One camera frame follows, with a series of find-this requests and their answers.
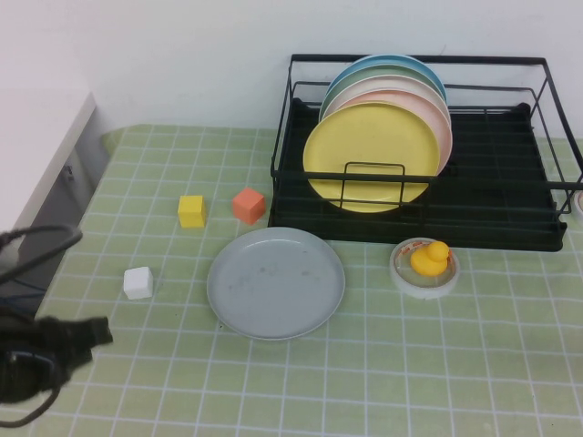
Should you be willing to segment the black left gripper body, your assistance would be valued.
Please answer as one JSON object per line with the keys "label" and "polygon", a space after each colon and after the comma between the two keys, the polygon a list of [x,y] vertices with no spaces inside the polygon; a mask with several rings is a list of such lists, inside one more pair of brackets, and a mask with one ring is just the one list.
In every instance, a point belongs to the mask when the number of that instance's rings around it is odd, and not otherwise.
{"label": "black left gripper body", "polygon": [[44,317],[1,318],[1,403],[17,404],[46,392],[52,404],[70,380],[77,323]]}

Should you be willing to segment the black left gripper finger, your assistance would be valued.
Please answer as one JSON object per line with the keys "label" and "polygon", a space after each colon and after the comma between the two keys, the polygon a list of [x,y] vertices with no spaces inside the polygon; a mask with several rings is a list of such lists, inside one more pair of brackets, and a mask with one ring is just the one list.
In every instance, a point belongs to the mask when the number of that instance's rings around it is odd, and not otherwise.
{"label": "black left gripper finger", "polygon": [[68,350],[63,359],[64,373],[68,378],[71,378],[73,374],[78,371],[83,366],[89,364],[93,360],[93,355],[91,349],[78,349],[74,348]]}
{"label": "black left gripper finger", "polygon": [[84,349],[92,349],[113,342],[107,317],[70,321],[67,324],[67,337],[76,348]]}

